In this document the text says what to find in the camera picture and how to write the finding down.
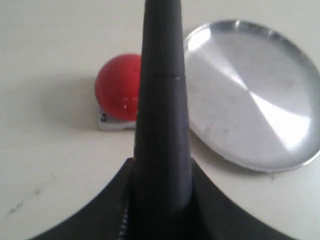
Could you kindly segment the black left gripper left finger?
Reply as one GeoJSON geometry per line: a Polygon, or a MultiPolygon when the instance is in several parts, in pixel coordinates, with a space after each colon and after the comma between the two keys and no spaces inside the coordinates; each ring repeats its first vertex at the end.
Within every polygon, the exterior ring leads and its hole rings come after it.
{"type": "Polygon", "coordinates": [[[33,240],[128,240],[129,179],[133,160],[128,158],[107,186],[85,207],[33,240]]]}

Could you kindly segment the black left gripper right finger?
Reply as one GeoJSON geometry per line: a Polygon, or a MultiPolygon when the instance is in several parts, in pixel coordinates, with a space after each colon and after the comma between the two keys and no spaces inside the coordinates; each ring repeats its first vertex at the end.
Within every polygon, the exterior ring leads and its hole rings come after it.
{"type": "Polygon", "coordinates": [[[291,240],[229,199],[192,160],[193,220],[197,240],[291,240]]]}

